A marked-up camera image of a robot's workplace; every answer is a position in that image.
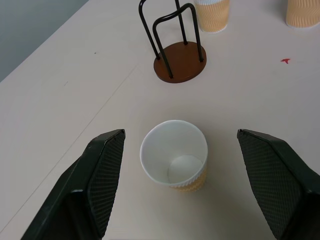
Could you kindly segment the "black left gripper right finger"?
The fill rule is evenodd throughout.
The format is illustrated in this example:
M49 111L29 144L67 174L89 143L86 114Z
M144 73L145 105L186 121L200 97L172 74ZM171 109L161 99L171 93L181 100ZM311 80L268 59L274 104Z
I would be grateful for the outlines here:
M276 240L320 240L320 175L282 139L239 129L254 197Z

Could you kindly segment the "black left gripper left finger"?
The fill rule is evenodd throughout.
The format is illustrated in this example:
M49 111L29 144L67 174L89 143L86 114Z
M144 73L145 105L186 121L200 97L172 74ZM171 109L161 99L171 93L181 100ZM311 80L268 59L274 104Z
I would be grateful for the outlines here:
M59 177L21 240L102 240L115 202L126 133L93 138Z

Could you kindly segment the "yellow ribbed paper cup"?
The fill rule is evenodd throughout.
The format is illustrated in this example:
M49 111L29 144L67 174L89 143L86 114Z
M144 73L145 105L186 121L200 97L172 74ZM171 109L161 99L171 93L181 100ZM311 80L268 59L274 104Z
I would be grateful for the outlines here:
M230 0L194 0L200 29L219 33L228 25Z
M287 0L286 24L307 29L320 24L320 0Z
M203 132L184 120L155 126L143 139L142 168L155 183L180 192L202 188L208 172L208 144Z

